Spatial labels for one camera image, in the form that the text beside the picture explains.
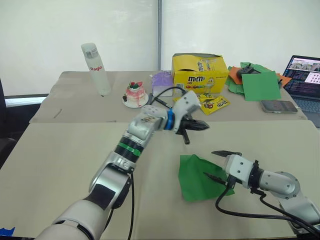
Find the orange paper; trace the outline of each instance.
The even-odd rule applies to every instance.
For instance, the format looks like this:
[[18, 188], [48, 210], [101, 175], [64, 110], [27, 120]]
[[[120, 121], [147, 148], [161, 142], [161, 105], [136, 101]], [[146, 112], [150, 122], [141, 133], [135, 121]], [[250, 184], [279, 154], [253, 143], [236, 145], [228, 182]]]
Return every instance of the orange paper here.
[[242, 84], [242, 79], [237, 77], [237, 72], [240, 70], [241, 67], [235, 67], [233, 66], [231, 70], [229, 71], [229, 76], [233, 79], [235, 84]]
[[282, 80], [282, 87], [284, 87], [292, 78], [287, 76], [281, 76], [279, 73], [277, 75], [280, 77], [280, 80]]

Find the laptop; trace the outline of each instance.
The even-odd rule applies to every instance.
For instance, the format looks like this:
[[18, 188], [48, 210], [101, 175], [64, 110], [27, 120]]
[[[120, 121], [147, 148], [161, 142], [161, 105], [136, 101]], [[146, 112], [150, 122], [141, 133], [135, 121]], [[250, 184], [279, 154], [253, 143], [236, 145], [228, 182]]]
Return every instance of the laptop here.
[[283, 76], [292, 78], [284, 89], [306, 117], [320, 128], [320, 58], [293, 55]]

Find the purple package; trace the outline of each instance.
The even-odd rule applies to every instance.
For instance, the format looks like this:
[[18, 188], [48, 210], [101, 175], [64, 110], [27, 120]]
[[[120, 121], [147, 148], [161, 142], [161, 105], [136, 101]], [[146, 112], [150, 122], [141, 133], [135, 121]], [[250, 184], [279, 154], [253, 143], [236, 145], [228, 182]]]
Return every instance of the purple package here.
[[[157, 96], [163, 90], [170, 88], [174, 85], [171, 71], [161, 71], [152, 77], [152, 94]], [[170, 97], [173, 95], [173, 90], [170, 89], [164, 92], [161, 97]]]

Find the smartphone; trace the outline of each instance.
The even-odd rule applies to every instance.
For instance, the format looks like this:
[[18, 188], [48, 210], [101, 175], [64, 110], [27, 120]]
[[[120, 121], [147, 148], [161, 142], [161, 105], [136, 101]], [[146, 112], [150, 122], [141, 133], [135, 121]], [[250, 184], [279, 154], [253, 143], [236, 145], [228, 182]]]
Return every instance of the smartphone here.
[[262, 100], [260, 103], [262, 110], [266, 113], [295, 114], [298, 112], [297, 108], [290, 101]]

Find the black cable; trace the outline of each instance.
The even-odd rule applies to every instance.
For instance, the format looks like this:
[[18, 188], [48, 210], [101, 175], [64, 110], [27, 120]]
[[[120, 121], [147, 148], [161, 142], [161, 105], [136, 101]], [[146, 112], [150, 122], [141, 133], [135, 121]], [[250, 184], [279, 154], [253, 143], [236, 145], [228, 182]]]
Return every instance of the black cable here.
[[299, 222], [295, 219], [292, 219], [290, 217], [286, 217], [286, 216], [280, 216], [280, 215], [266, 215], [266, 214], [252, 214], [252, 213], [241, 213], [241, 212], [234, 212], [234, 211], [228, 211], [225, 209], [222, 209], [219, 207], [219, 203], [222, 200], [222, 198], [227, 194], [227, 192], [230, 190], [230, 188], [226, 188], [224, 190], [224, 192], [218, 197], [218, 199], [215, 201], [215, 207], [216, 209], [218, 209], [220, 212], [224, 213], [224, 214], [228, 214], [228, 215], [232, 215], [232, 216], [237, 216], [237, 217], [243, 217], [243, 218], [256, 218], [256, 219], [278, 219], [278, 220], [286, 220], [286, 221], [290, 221], [292, 223], [295, 223], [297, 225], [299, 225], [300, 227], [304, 228], [305, 230], [307, 230], [309, 233], [313, 234], [314, 236], [316, 236], [317, 238], [319, 237], [319, 233], [318, 232], [314, 232], [313, 230], [309, 229], [309, 227], [305, 224], [303, 224], [302, 222]]
[[131, 203], [131, 221], [130, 221], [130, 230], [128, 235], [128, 240], [131, 239], [132, 230], [134, 228], [134, 215], [135, 215], [135, 185], [134, 185], [134, 173], [130, 173], [131, 178], [131, 196], [132, 196], [132, 203]]
[[180, 89], [182, 91], [182, 94], [184, 94], [186, 92], [186, 90], [184, 90], [183, 88], [179, 87], [179, 86], [171, 86], [168, 87], [167, 89], [163, 90], [162, 92], [160, 92], [157, 96], [155, 96], [153, 98], [153, 100], [151, 101], [150, 105], [152, 105], [154, 103], [154, 101], [159, 98], [163, 93], [165, 93], [166, 91], [170, 90], [170, 89]]
[[266, 202], [264, 200], [265, 196], [260, 196], [260, 202], [262, 202], [264, 205], [266, 205], [267, 207], [273, 209], [273, 210], [276, 210], [278, 211], [279, 213], [283, 214], [283, 215], [286, 215], [287, 217], [290, 217], [292, 219], [295, 219], [297, 220], [298, 222], [300, 223], [303, 223], [305, 224], [306, 226], [308, 226], [310, 229], [312, 229], [313, 231], [315, 231], [316, 233], [320, 233], [320, 231], [318, 229], [316, 229], [313, 225], [311, 225], [310, 223], [306, 222], [305, 220], [303, 220], [302, 218], [300, 217], [297, 217], [295, 215], [292, 215], [291, 213], [289, 212], [286, 212], [285, 210], [282, 210], [281, 208], [278, 208], [274, 205], [271, 205], [270, 203]]
[[108, 217], [108, 220], [106, 221], [106, 224], [105, 224], [105, 227], [104, 227], [104, 230], [106, 230], [106, 228], [108, 227], [110, 221], [111, 221], [111, 217], [112, 217], [112, 214], [114, 214], [114, 209], [112, 208], [110, 213], [109, 213], [109, 217]]

